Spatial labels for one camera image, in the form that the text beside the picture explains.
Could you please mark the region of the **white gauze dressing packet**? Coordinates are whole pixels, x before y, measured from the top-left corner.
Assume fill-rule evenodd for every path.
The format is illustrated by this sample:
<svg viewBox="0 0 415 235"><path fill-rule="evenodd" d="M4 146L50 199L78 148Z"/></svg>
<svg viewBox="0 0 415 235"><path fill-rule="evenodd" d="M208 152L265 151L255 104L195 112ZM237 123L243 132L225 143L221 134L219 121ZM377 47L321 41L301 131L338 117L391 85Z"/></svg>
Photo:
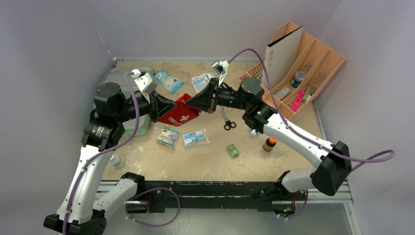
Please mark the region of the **white gauze dressing packet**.
<svg viewBox="0 0 415 235"><path fill-rule="evenodd" d="M194 87L196 93L201 92L208 85L210 78L211 76L209 73L203 73L191 78L191 84Z"/></svg>

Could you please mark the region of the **red first aid pouch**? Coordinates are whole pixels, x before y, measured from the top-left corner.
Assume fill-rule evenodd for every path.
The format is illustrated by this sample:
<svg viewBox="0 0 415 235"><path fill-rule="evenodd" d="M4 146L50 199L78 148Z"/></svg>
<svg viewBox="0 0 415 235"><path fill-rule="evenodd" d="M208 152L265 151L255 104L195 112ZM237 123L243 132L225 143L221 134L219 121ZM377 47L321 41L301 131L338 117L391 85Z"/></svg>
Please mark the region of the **red first aid pouch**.
<svg viewBox="0 0 415 235"><path fill-rule="evenodd" d="M201 111L185 105L185 102L190 98L191 96L187 93L182 95L175 101L178 106L167 112L161 118L158 118L157 121L178 127L197 118Z"/></svg>

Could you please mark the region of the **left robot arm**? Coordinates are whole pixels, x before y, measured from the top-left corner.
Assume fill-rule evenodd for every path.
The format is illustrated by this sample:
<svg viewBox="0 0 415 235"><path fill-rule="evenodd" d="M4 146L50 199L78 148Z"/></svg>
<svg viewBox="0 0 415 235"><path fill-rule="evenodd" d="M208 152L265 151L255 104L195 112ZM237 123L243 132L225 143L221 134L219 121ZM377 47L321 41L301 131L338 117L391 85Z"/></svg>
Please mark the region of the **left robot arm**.
<svg viewBox="0 0 415 235"><path fill-rule="evenodd" d="M144 177L125 173L117 185L101 198L96 197L106 166L125 131L124 122L149 115L158 119L177 104L152 91L131 91L127 98L114 82L99 86L95 107L84 128L78 166L68 193L58 211L44 219L43 226L64 235L101 235L109 219L126 200L140 200L146 194Z"/></svg>

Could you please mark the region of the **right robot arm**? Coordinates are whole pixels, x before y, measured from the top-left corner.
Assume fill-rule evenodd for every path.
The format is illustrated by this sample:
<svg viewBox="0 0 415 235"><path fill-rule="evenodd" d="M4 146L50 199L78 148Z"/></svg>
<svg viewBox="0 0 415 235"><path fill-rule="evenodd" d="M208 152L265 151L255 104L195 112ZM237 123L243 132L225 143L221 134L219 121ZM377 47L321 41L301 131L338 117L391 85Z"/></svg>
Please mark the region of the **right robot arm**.
<svg viewBox="0 0 415 235"><path fill-rule="evenodd" d="M351 173L351 161L340 158L350 156L348 146L339 141L333 144L320 139L282 118L280 112L262 100L264 90L260 82L245 77L238 90L219 86L218 78L185 102L186 106L213 113L216 106L243 110L245 124L251 129L276 138L301 154L312 165L311 169L287 171L275 185L276 196L287 199L294 192L315 188L333 196Z"/></svg>

